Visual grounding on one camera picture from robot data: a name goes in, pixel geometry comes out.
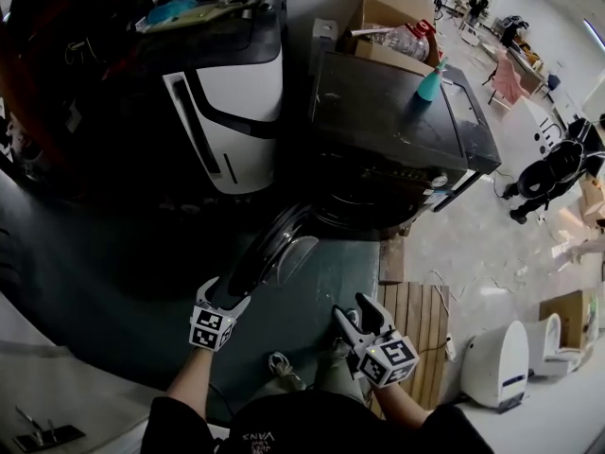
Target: wooden pallet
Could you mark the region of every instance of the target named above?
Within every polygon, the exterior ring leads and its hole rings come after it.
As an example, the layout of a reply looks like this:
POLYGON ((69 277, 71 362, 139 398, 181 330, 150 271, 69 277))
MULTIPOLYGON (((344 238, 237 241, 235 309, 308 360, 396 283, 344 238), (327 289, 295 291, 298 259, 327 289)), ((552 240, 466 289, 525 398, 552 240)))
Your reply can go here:
MULTIPOLYGON (((400 383, 401 388, 427 410, 439 405, 446 360, 448 314, 438 288, 445 304, 449 305, 447 286, 401 283, 378 287, 378 301, 390 312, 399 332, 409 337, 420 355, 414 373, 400 383)), ((372 400, 372 411, 382 417, 375 399, 372 400)))

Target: teal spray bottle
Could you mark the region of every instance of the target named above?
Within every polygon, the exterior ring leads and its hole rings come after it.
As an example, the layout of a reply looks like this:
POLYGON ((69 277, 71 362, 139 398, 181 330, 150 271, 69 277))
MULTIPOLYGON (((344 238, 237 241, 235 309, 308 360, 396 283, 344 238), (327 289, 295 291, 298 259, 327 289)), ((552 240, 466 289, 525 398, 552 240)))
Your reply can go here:
POLYGON ((435 70, 430 73, 418 86, 418 96, 420 96, 425 101, 433 101, 441 87, 441 74, 443 73, 443 69, 445 69, 445 64, 447 63, 447 58, 443 59, 441 63, 435 68, 435 70))

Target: forearm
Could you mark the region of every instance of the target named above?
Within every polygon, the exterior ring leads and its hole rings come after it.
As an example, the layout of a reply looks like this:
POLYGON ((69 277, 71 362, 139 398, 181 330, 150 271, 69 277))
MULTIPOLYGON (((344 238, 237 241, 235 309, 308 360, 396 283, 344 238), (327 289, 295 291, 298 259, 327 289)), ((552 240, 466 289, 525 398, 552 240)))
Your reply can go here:
POLYGON ((191 407, 204 420, 213 354, 210 350, 196 348, 166 393, 191 407))
POLYGON ((424 424, 428 412, 414 402, 399 384, 395 383, 384 389, 372 389, 387 420, 412 429, 420 428, 424 424))

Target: ceiling light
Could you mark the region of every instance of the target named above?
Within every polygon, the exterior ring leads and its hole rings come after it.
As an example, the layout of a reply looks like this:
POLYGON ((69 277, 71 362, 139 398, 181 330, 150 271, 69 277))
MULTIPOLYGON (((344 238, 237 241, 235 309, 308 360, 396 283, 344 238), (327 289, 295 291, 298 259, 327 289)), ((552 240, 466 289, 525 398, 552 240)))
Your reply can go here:
POLYGON ((593 34, 593 37, 598 42, 598 44, 601 47, 601 49, 603 50, 603 52, 605 52, 605 43, 603 43, 603 39, 601 39, 601 36, 596 33, 596 30, 593 27, 593 25, 590 22, 588 22, 587 20, 584 20, 584 24, 588 27, 588 30, 590 31, 590 33, 593 34))

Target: pink chair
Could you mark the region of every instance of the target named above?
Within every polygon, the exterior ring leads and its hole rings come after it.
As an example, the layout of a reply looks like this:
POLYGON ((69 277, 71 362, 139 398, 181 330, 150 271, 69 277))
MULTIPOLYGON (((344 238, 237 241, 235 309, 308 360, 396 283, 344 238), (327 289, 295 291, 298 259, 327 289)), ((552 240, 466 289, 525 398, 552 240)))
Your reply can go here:
POLYGON ((521 87, 521 76, 515 72, 514 65, 509 61, 506 53, 502 50, 498 52, 498 66, 483 85, 485 86, 490 80, 493 81, 492 86, 494 91, 488 104, 492 104, 496 93, 500 93, 513 105, 521 96, 529 97, 529 93, 521 87))

